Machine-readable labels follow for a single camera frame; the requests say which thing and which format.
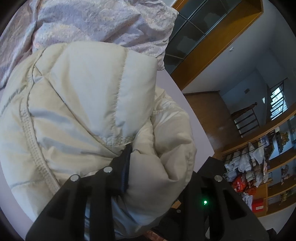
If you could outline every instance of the jacket seam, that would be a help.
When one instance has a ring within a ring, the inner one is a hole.
[[[26,182],[22,182],[22,183],[15,183],[10,187],[10,189],[14,189],[14,188],[19,188],[19,187],[22,187],[22,186],[29,186],[29,185],[32,185],[32,184],[38,184],[40,182],[44,182],[44,180],[36,180],[36,181],[26,181]]]
[[[16,90],[15,92],[13,92],[13,94],[9,97],[7,103],[4,105],[4,107],[2,108],[1,114],[0,114],[0,118],[2,117],[4,111],[6,110],[7,106],[9,106],[9,104],[14,100],[14,98],[16,98],[16,96],[20,95],[23,90],[25,89],[25,85],[20,88],[19,90]]]
[[[123,63],[121,77],[120,77],[119,82],[118,82],[116,102],[115,102],[115,111],[114,111],[113,119],[112,119],[112,124],[113,124],[112,125],[112,132],[113,132],[112,143],[114,142],[114,139],[115,139],[115,126],[116,126],[115,125],[116,124],[115,123],[115,117],[116,117],[116,113],[117,113],[117,109],[118,109],[118,100],[119,100],[119,93],[120,93],[120,90],[121,90],[122,77],[123,77],[125,66],[126,66],[126,59],[127,59],[127,49],[126,48],[124,48],[124,55],[125,55],[125,58],[124,58],[124,63]]]
[[[36,60],[34,61],[28,72],[28,81],[25,88],[26,91],[23,92],[23,98],[20,104],[20,117],[33,162],[35,163],[37,170],[39,171],[41,176],[44,178],[48,188],[54,194],[59,190],[60,186],[44,160],[43,154],[36,140],[32,119],[28,110],[28,98],[30,91],[34,85],[33,69],[36,62],[41,57],[43,51],[41,51],[40,54],[36,57]]]
[[[154,115],[157,115],[167,109],[173,109],[174,107],[173,106],[168,106],[168,107],[165,107],[165,108],[162,108],[162,109],[159,109],[159,110],[153,110],[152,112],[152,115],[151,116],[154,116]]]

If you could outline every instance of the wooden shelf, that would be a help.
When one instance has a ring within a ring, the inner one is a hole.
[[[223,155],[229,154],[231,152],[237,151],[241,149],[242,147],[246,146],[248,142],[253,142],[260,137],[264,136],[265,134],[271,132],[284,122],[286,122],[291,116],[296,114],[296,103],[290,106],[285,112],[283,112],[281,115],[279,115],[277,118],[272,120],[271,122],[268,122],[264,126],[258,128],[256,131],[253,131],[249,135],[237,139],[234,142],[232,142],[229,145],[226,145],[222,151]]]
[[[274,197],[295,187],[296,180],[294,180],[294,178],[296,178],[296,175],[293,175],[288,180],[285,180],[283,185],[281,183],[277,183],[268,187],[268,197]]]
[[[267,183],[259,185],[256,189],[256,193],[253,195],[253,200],[261,199],[261,198],[266,198],[267,194]]]
[[[293,205],[294,203],[296,203],[296,194],[293,194],[292,196],[288,197],[287,200],[284,201],[283,203],[276,202],[276,203],[268,205],[268,210],[267,210],[266,215],[276,213],[282,209],[285,209],[285,208]]]
[[[174,5],[179,11],[184,1]],[[171,77],[183,90],[263,13],[260,0],[242,0],[191,51]]]
[[[285,151],[284,153],[278,155],[275,158],[269,160],[270,168],[267,170],[268,172],[272,172],[275,169],[282,167],[296,158],[296,150],[294,148],[290,148],[289,150]]]
[[[264,210],[262,212],[258,212],[258,213],[254,213],[256,217],[260,218],[263,216],[266,216],[267,212],[266,212],[266,208],[264,208]]]

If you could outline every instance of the shelving unit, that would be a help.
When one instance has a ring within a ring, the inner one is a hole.
[[[225,146],[222,154],[224,155],[226,160],[228,157],[231,157],[232,160],[233,153],[236,151],[242,151],[245,147],[248,147],[248,143],[251,142],[255,149],[258,147],[258,143],[260,143],[264,138],[268,138],[270,145],[265,147],[265,149],[271,148],[272,150],[268,149],[268,153],[265,158],[268,160],[270,155],[273,151],[273,137],[275,136],[276,132],[275,129],[282,125],[285,122],[288,122],[289,132],[290,135],[296,136],[295,126],[296,126],[296,103],[291,105],[286,111],[280,114],[274,120],[267,122],[264,126],[258,128],[257,130],[253,131],[249,135],[235,140],[233,143]],[[293,144],[296,143],[294,137],[292,138]],[[289,162],[293,161],[296,158],[296,150],[294,148],[290,148],[285,152],[282,152],[275,158],[272,158],[268,161],[268,173],[281,168],[282,166],[288,164]],[[280,211],[294,203],[296,203],[296,194],[293,194],[286,201],[283,203],[277,202],[273,204],[268,204],[268,199],[271,197],[275,197],[280,195],[293,187],[296,187],[296,175],[291,176],[287,180],[284,180],[283,185],[281,183],[274,184],[268,187],[268,183],[261,184],[257,190],[256,194],[253,195],[253,200],[263,199],[264,209],[261,212],[255,213],[257,217],[266,216],[277,211]]]
[[[289,189],[296,187],[296,175],[291,176],[288,180],[284,181],[284,184],[281,183],[274,184],[268,187],[268,198],[277,196],[279,194],[288,191]]]
[[[292,196],[288,197],[286,201],[283,203],[281,202],[275,202],[273,204],[268,205],[268,210],[266,212],[266,215],[276,213],[284,208],[287,208],[291,205],[296,203],[296,194],[293,194]]]
[[[249,142],[253,142],[259,139],[260,137],[266,135],[267,133],[271,132],[275,128],[279,127],[281,124],[286,122],[288,119],[291,118],[291,116],[295,114],[296,114],[296,103],[291,105],[285,112],[283,112],[277,118],[266,123],[264,126],[258,128],[257,130],[250,133],[249,135],[243,138],[237,139],[234,142],[230,143],[229,145],[226,145],[221,153],[223,155],[227,155],[233,151],[240,150],[244,146],[247,146]]]
[[[285,151],[284,153],[278,155],[275,158],[269,160],[269,169],[268,172],[272,172],[275,169],[282,167],[296,158],[296,150],[294,148],[290,148],[289,150]]]

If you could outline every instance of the window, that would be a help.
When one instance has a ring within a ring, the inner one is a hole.
[[[271,120],[277,118],[281,113],[288,109],[281,87],[275,89],[271,95]]]
[[[171,74],[204,37],[241,0],[189,0],[180,10],[165,50],[165,69]]]

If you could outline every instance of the red box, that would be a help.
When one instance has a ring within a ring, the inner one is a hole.
[[[263,199],[253,200],[253,202],[252,202],[252,211],[254,213],[264,211],[264,200]]]

